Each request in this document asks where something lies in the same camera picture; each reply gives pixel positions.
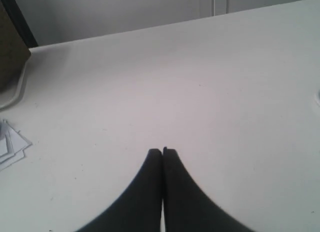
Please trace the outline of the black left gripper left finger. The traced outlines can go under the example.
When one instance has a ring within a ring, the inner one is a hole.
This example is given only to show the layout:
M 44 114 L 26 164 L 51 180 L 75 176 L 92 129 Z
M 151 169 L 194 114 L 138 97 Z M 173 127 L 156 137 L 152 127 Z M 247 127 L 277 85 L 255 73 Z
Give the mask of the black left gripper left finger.
M 159 232 L 163 192 L 163 155 L 150 149 L 129 186 L 80 232 Z

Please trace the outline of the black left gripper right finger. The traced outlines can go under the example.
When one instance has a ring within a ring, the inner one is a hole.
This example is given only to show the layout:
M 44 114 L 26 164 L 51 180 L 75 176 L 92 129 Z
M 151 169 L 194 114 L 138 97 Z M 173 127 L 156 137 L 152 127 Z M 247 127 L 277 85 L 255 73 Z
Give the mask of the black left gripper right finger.
M 250 232 L 218 205 L 192 179 L 174 149 L 165 147 L 163 206 L 167 232 Z

